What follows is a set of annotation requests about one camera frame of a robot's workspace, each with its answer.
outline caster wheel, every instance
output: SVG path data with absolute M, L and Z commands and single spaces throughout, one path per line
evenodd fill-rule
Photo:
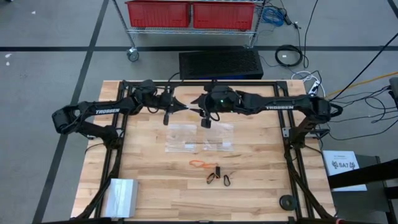
M 127 58 L 130 62 L 135 62 L 139 59 L 139 53 L 137 49 L 130 49 L 127 51 Z

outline floor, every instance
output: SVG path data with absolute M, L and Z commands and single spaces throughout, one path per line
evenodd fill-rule
M 127 16 L 123 2 L 118 0 Z M 320 71 L 327 93 L 347 85 L 375 56 L 379 46 L 396 33 L 398 18 L 392 10 L 394 2 L 398 4 L 398 0 L 319 1 L 308 32 L 310 66 L 307 70 Z M 278 0 L 272 3 L 280 6 Z M 302 41 L 314 3 L 315 0 L 284 1 L 290 18 L 302 28 Z M 261 24 L 262 32 L 256 45 L 268 64 L 275 65 L 275 46 L 297 45 L 298 38 L 291 26 L 267 31 L 270 29 L 269 24 Z M 247 43 L 247 37 L 139 35 L 136 44 L 141 47 L 140 59 L 131 63 L 125 54 L 129 41 L 108 0 L 1 1 L 0 178 L 4 181 L 0 184 L 3 192 L 0 210 L 6 212 L 0 213 L 0 223 L 31 223 L 35 214 L 35 221 L 46 222 L 66 220 L 70 216 L 87 140 L 77 134 L 60 138 L 50 119 L 55 110 L 81 100 L 97 100 L 103 80 L 168 78 L 178 71 L 179 50 L 189 49 L 178 46 Z M 160 49 L 158 46 L 174 47 Z M 395 72 L 396 58 L 398 40 L 391 43 L 358 81 Z M 269 67 L 265 63 L 263 69 L 263 79 L 289 79 L 292 74 L 285 68 Z M 300 65 L 293 70 L 303 68 Z M 376 91 L 386 85 L 387 79 L 378 80 L 347 91 L 346 95 Z M 387 107 L 393 105 L 387 94 L 379 99 Z M 377 113 L 380 111 L 358 102 L 347 107 L 335 120 Z M 372 124 L 370 119 L 358 119 L 330 123 L 330 126 L 334 137 L 349 138 L 380 132 L 393 121 Z M 335 141 L 327 136 L 323 139 L 323 149 L 350 150 L 388 161 L 398 157 L 396 131 L 398 126 L 393 126 L 380 135 L 347 141 Z M 54 154 L 62 154 L 62 159 L 56 177 L 50 173 L 46 181 Z M 397 185 L 397 181 L 388 184 Z M 37 210 L 44 186 L 46 190 Z M 363 214 L 355 209 L 339 211 L 339 216 L 386 222 L 380 213 Z

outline carabiner clip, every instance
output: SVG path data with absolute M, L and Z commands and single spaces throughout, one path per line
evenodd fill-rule
M 225 187 L 228 187 L 229 185 L 231 185 L 231 181 L 229 181 L 228 175 L 224 175 L 224 185 L 225 185 Z
M 207 177 L 206 183 L 207 183 L 207 184 L 210 184 L 210 183 L 214 180 L 215 177 L 216 177 L 216 174 L 215 174 L 215 173 L 211 173 L 211 174 Z

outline black clip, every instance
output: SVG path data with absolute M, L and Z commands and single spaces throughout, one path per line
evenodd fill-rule
M 225 185 L 225 187 L 228 187 L 229 185 L 231 185 L 231 181 L 229 181 L 228 175 L 224 175 L 224 185 Z
M 216 166 L 216 178 L 219 179 L 221 177 L 221 167 Z
M 210 183 L 214 180 L 215 176 L 216 176 L 215 173 L 211 173 L 211 174 L 207 177 L 206 183 L 207 183 L 207 184 L 210 184 Z

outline white cable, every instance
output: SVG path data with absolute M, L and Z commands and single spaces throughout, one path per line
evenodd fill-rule
M 293 73 L 293 75 L 292 75 L 292 77 L 291 77 L 290 79 L 293 80 L 293 77 L 294 77 L 295 75 L 298 75 L 298 74 L 301 74 L 301 73 L 306 73 L 306 74 L 308 74 L 306 77 L 302 78 L 303 82 L 307 82 L 307 81 L 309 81 L 309 80 L 311 80 L 311 79 L 315 79 L 315 81 L 318 81 L 318 82 L 319 82 L 319 79 L 318 79 L 317 77 L 313 76 L 313 75 L 312 75 L 312 72 L 309 72 L 309 71 L 299 71 L 299 72 Z M 321 89 L 322 89 L 322 92 L 323 92 L 323 97 L 326 97 L 326 92 L 325 92 L 325 89 L 324 89 L 322 83 L 320 84 L 320 86 L 321 86 Z

